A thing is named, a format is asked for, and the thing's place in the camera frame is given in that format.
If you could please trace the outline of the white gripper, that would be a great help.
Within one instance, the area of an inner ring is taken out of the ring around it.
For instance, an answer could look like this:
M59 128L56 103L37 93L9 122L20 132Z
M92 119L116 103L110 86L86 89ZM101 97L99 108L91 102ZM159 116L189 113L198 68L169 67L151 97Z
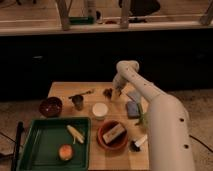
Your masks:
M126 85L126 80L121 77L119 74L116 74L113 78L113 87L115 88L115 95L117 96L119 93L119 96L122 95L122 89Z

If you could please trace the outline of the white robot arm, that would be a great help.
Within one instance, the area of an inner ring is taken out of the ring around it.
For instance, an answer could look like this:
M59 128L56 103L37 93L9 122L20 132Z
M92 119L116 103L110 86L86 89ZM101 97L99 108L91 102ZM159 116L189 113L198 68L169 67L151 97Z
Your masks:
M127 83L148 102L148 149L151 171L195 171L187 121L182 102L138 74L139 63L119 61L113 87L120 92Z

